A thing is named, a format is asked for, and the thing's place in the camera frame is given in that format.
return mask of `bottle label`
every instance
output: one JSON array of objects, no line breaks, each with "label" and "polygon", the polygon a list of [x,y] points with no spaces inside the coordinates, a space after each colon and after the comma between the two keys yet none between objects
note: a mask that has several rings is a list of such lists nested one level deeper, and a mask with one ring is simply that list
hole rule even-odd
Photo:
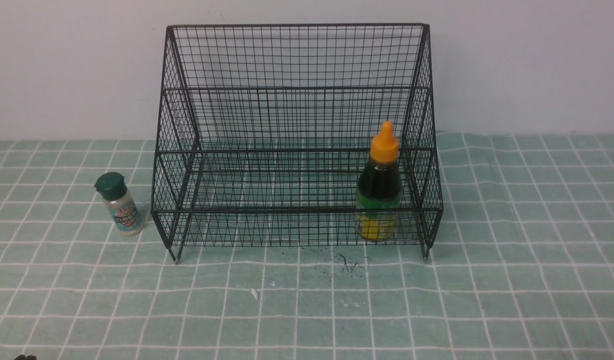
[{"label": "bottle label", "polygon": [[142,217],[133,200],[125,203],[122,207],[109,210],[113,222],[120,231],[136,230],[142,224]]},{"label": "bottle label", "polygon": [[398,214],[386,209],[394,209],[400,204],[400,194],[391,201],[375,201],[366,198],[361,192],[356,191],[357,209],[383,209],[383,211],[367,211],[357,212],[356,219],[356,231],[364,239],[372,240],[375,242],[381,242],[389,239],[391,235],[396,232],[398,227]]}]

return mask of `black wire rack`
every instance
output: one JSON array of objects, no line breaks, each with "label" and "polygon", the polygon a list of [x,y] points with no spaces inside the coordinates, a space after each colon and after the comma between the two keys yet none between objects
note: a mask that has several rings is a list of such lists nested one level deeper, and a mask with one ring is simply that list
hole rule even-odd
[{"label": "black wire rack", "polygon": [[[403,194],[395,234],[371,243],[356,181],[385,120]],[[151,214],[177,263],[185,246],[419,244],[427,258],[442,211],[428,25],[167,28]]]}]

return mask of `wire rack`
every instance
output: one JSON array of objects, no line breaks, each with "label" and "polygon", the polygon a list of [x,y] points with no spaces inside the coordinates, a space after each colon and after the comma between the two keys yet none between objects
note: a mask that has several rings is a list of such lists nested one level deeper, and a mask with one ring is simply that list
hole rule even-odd
[{"label": "wire rack", "polygon": [[403,194],[379,244],[426,258],[443,211],[428,25],[168,27],[151,199],[165,247],[179,262],[184,246],[365,244],[356,181],[387,119]]}]

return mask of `plastic bottle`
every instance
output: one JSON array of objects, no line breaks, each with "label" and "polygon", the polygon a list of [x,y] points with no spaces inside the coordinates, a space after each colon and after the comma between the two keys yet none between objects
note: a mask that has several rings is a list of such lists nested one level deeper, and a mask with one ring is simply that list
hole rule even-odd
[{"label": "plastic bottle", "polygon": [[124,176],[117,172],[105,173],[98,178],[95,187],[121,235],[132,237],[144,229],[145,222],[124,184]]},{"label": "plastic bottle", "polygon": [[398,139],[393,135],[393,123],[385,121],[371,141],[369,161],[358,177],[357,209],[383,209],[356,214],[356,231],[372,242],[389,239],[398,226],[398,215],[385,209],[400,204],[402,180],[398,170]]}]

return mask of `orange cap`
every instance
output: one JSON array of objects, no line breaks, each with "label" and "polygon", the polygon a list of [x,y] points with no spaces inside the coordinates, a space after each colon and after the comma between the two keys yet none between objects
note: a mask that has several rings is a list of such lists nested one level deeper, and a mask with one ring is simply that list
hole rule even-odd
[{"label": "orange cap", "polygon": [[381,163],[395,162],[398,158],[398,138],[393,136],[393,123],[385,121],[382,129],[371,141],[371,158]]}]

